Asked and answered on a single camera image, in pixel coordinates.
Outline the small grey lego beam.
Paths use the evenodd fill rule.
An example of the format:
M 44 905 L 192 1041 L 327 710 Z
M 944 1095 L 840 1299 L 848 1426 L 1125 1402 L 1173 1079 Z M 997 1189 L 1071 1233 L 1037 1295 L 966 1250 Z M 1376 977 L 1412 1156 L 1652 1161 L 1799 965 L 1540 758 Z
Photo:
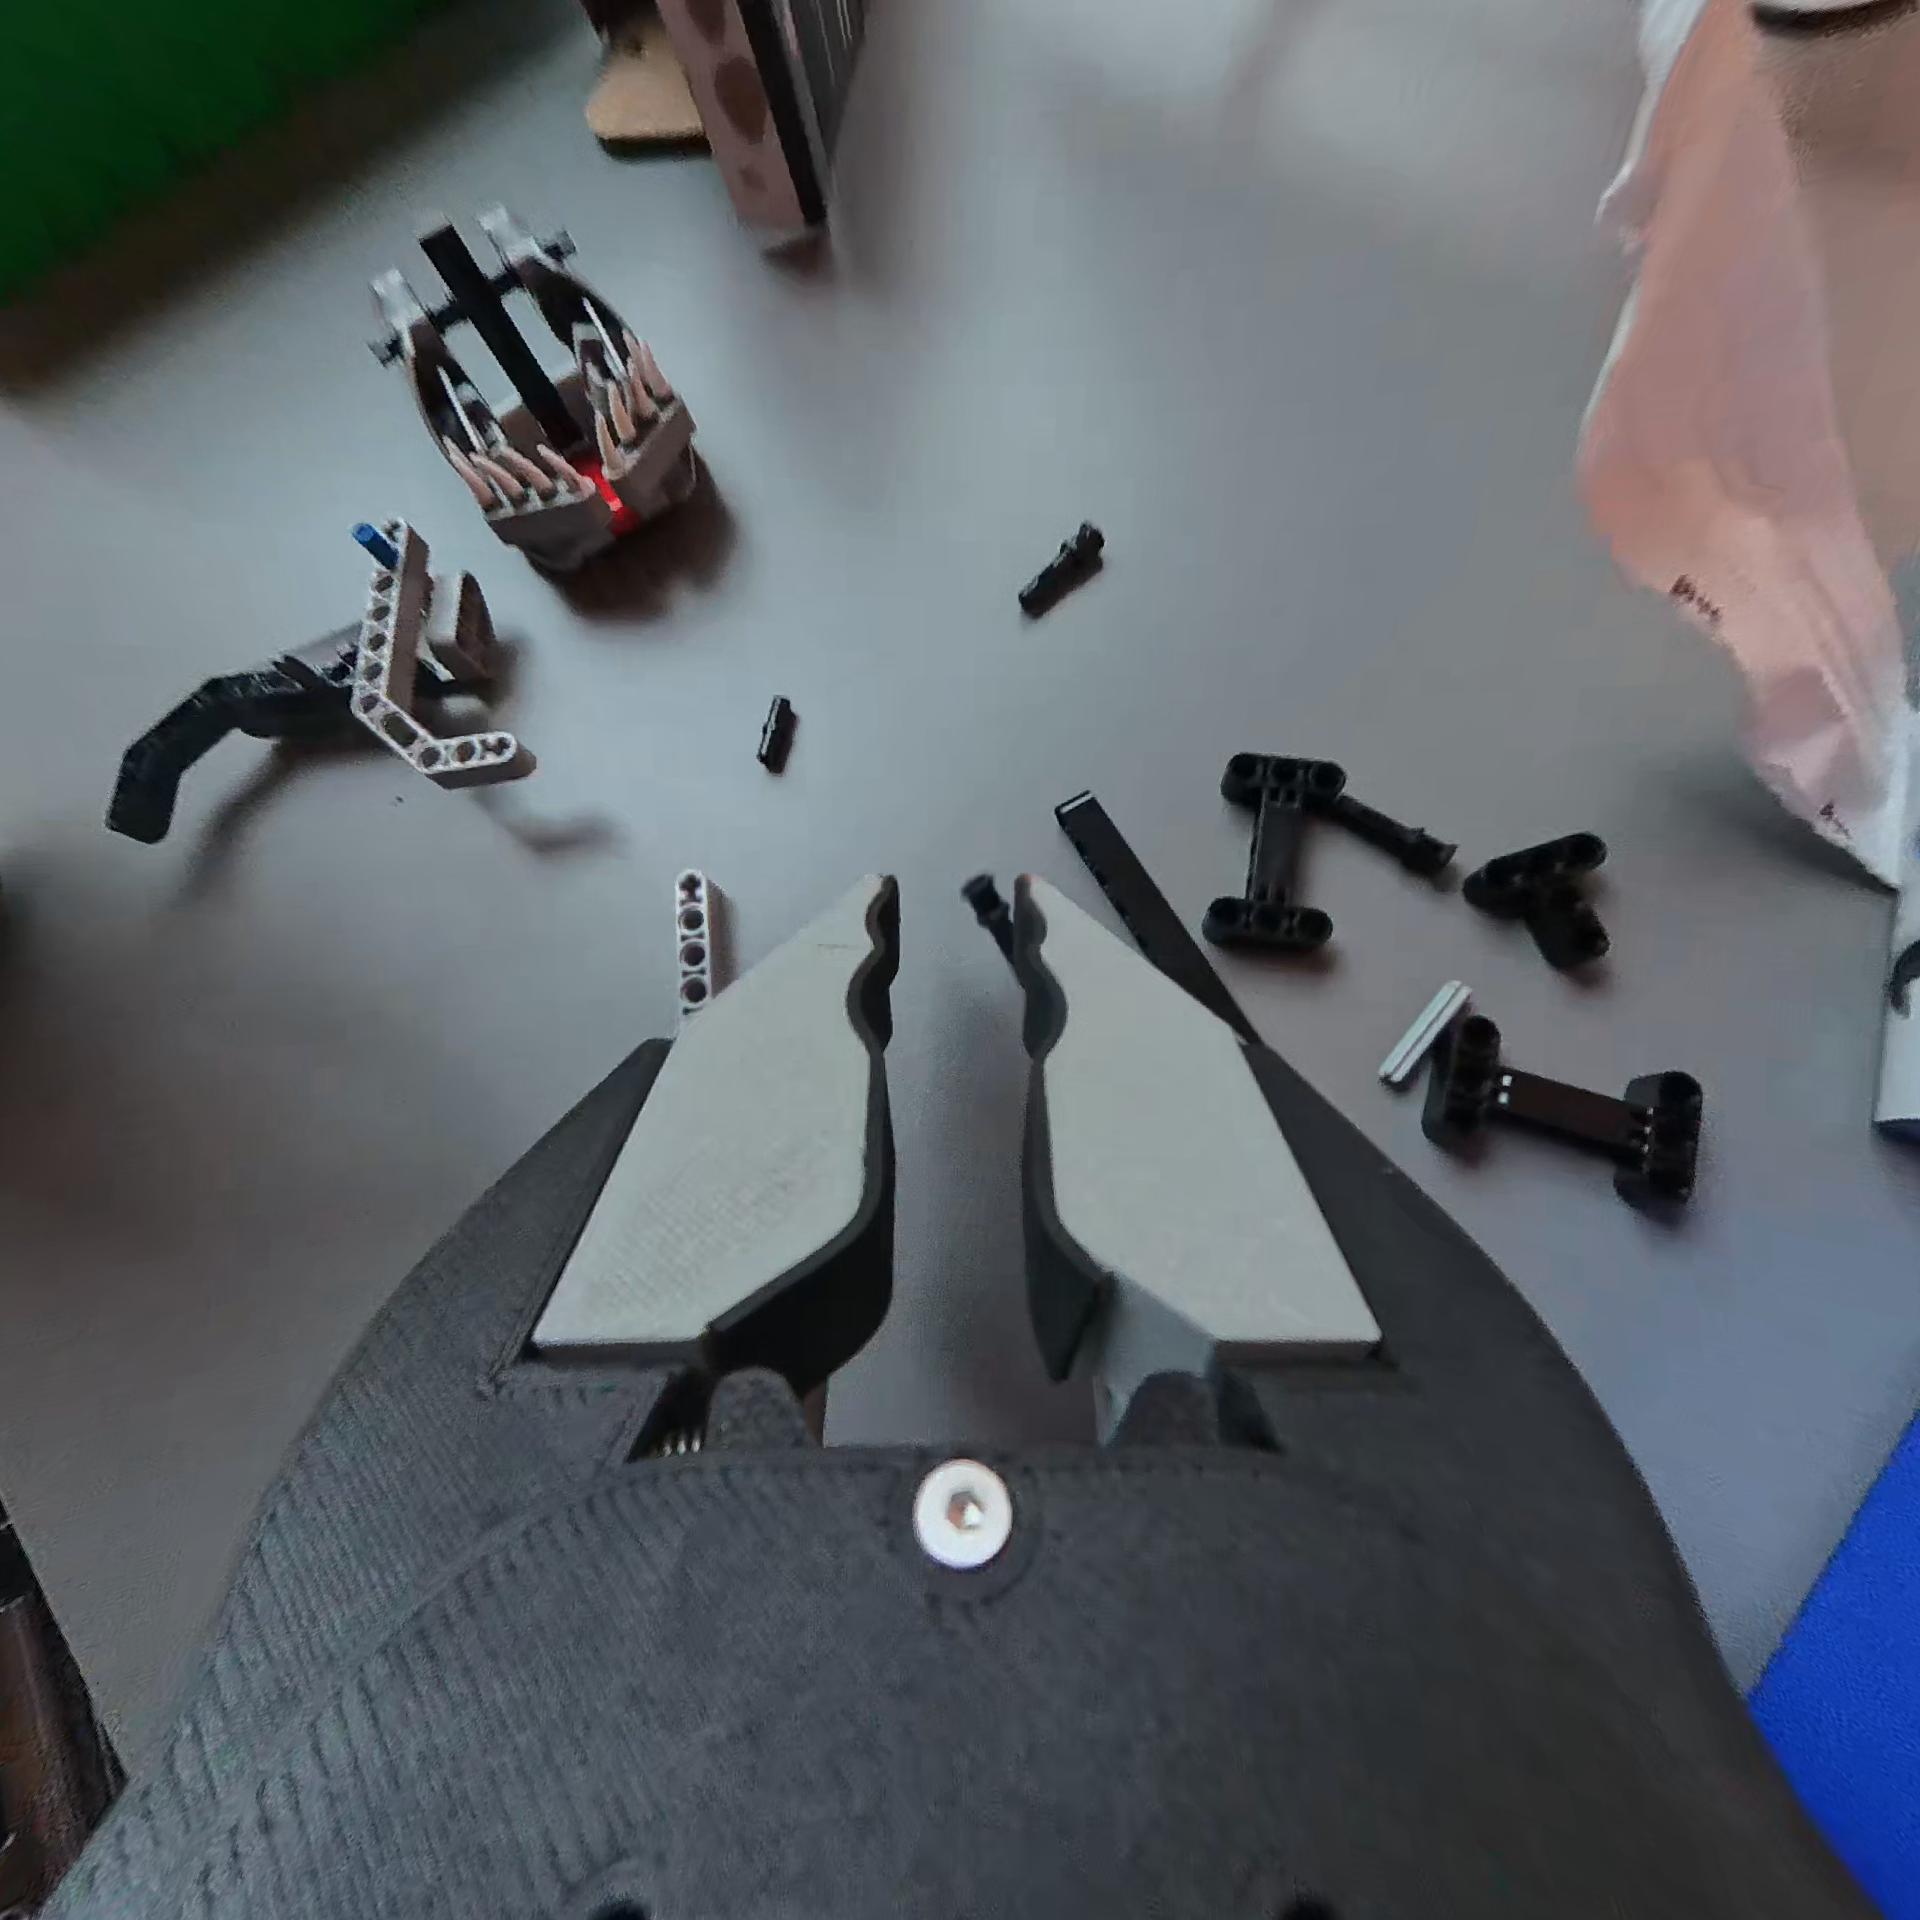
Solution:
M 731 981 L 729 901 L 707 870 L 684 868 L 675 882 L 676 1011 L 685 1025 Z

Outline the grey lego axle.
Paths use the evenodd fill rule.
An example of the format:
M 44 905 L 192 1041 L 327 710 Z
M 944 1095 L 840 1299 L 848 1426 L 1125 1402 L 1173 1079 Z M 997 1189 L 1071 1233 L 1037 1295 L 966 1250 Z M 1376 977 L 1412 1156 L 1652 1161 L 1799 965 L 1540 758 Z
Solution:
M 1454 1019 L 1470 1007 L 1472 990 L 1467 982 L 1455 978 L 1445 982 L 1385 1053 L 1376 1069 L 1379 1081 L 1388 1087 L 1406 1087 L 1412 1075 L 1431 1059 Z

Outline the blue plastic bin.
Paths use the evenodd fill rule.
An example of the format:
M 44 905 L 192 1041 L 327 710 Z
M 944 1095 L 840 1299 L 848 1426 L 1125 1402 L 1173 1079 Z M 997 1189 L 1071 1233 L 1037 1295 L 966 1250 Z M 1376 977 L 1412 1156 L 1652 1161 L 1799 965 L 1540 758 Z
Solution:
M 1891 1917 L 1917 1916 L 1917 1422 L 1748 1692 L 1799 1802 Z

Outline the clear plastic bag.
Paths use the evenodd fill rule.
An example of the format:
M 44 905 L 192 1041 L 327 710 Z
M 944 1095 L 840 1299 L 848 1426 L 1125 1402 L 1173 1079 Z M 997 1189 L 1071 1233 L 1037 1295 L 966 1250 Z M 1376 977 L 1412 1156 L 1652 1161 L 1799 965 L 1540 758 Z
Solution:
M 1713 641 L 1772 797 L 1903 881 L 1915 708 L 1833 390 L 1825 274 L 1751 4 L 1646 3 L 1595 207 L 1624 289 L 1575 479 L 1620 574 Z

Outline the printed cardboard box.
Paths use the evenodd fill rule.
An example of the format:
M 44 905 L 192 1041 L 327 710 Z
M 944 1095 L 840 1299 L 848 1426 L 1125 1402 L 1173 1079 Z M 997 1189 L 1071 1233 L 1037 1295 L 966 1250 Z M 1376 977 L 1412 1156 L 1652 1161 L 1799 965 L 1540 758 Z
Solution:
M 584 124 L 607 154 L 715 162 L 735 217 L 777 242 L 828 226 L 867 38 L 864 3 L 583 3 L 598 41 Z

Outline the grey lego jaw model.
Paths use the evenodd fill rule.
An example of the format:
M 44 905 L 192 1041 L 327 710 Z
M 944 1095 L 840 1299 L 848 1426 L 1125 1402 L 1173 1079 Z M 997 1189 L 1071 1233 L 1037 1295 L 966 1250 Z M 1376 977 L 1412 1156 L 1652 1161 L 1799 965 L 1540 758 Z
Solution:
M 502 205 L 478 225 L 492 270 L 455 225 L 419 237 L 438 302 L 399 271 L 373 278 L 371 349 L 403 372 L 494 538 L 571 574 L 691 501 L 697 427 L 652 347 L 576 274 L 561 230 L 540 235 Z

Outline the long black lego pin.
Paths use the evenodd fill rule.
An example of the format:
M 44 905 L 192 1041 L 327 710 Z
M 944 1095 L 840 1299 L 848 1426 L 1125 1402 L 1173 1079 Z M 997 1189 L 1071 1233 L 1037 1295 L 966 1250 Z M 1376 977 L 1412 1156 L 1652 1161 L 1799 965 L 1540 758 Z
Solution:
M 1102 527 L 1081 522 L 1079 527 L 1059 547 L 1017 591 L 1021 617 L 1040 619 L 1053 610 L 1067 594 L 1087 586 L 1104 567 L 1107 538 Z

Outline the black lego axle pin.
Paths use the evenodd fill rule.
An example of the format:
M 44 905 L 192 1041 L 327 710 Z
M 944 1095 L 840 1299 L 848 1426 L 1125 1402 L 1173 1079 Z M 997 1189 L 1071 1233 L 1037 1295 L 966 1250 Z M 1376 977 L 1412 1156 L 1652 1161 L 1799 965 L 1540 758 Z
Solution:
M 1448 844 L 1424 828 L 1399 822 L 1376 807 L 1359 802 L 1351 790 L 1342 790 L 1328 804 L 1328 815 L 1345 833 L 1358 836 L 1367 849 L 1373 849 L 1397 861 L 1406 874 L 1419 881 L 1443 877 L 1455 857 L 1455 844 Z

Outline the grey and black lego assembly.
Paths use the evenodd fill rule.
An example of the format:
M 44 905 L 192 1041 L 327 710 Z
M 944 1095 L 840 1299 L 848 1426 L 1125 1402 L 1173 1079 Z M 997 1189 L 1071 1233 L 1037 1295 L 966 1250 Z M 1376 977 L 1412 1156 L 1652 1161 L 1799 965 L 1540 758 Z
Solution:
M 363 522 L 351 538 L 373 563 L 356 623 L 293 654 L 206 679 L 128 742 L 104 825 L 142 846 L 173 825 L 188 773 L 228 737 L 269 745 L 339 745 L 367 737 L 443 789 L 504 783 L 534 751 L 489 717 L 500 647 L 469 571 L 436 574 L 405 518 Z

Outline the long black lego beam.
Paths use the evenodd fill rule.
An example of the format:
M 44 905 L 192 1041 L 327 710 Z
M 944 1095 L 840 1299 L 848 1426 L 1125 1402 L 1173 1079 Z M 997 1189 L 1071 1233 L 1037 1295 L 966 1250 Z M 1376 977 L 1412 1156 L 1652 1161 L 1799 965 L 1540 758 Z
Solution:
M 1096 795 L 1089 790 L 1071 795 L 1053 809 L 1053 815 L 1143 957 L 1222 1021 L 1238 1043 L 1260 1047 L 1256 1028 Z

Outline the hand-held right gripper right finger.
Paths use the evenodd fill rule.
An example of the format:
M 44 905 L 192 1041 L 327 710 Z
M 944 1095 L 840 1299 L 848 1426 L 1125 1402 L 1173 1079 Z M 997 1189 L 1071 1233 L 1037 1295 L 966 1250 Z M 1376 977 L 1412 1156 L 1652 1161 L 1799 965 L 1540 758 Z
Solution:
M 1108 1444 L 1139 1389 L 1379 1358 L 1382 1330 L 1248 1044 L 1040 876 L 1014 885 L 1024 1270 Z

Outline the green plastic bin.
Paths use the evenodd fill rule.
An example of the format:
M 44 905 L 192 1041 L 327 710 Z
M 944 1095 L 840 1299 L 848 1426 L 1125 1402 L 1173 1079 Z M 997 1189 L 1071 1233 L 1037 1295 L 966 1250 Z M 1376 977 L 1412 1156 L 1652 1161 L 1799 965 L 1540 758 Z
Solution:
M 31 297 L 431 3 L 4 3 L 1 303 Z

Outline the long black lego H frame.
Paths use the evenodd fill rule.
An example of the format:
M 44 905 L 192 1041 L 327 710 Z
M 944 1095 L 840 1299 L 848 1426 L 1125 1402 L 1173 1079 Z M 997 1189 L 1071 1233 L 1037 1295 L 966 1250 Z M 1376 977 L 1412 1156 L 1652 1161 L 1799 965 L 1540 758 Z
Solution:
M 1680 1069 L 1635 1077 L 1620 1095 L 1524 1073 L 1503 1059 L 1489 1018 L 1457 1015 L 1428 1055 L 1421 1126 L 1428 1142 L 1465 1161 L 1502 1126 L 1571 1145 L 1612 1164 L 1628 1205 L 1672 1212 L 1694 1195 L 1703 1097 Z

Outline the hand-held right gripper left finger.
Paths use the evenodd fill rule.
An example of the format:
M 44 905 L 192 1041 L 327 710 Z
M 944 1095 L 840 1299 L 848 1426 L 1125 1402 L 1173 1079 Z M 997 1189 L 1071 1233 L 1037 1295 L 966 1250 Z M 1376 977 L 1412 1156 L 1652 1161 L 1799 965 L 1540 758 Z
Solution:
M 814 1396 L 894 1295 L 901 893 L 870 874 L 685 1019 L 533 1323 L 551 1362 Z

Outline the black lego T connector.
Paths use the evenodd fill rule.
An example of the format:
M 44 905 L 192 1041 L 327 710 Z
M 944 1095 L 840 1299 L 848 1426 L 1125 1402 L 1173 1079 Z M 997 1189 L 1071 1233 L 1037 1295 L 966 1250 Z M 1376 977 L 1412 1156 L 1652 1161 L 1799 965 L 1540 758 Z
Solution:
M 1585 970 L 1612 950 L 1612 937 L 1585 897 L 1585 882 L 1607 852 L 1595 833 L 1561 835 L 1489 857 L 1461 882 L 1461 893 L 1489 918 L 1521 923 L 1550 970 Z

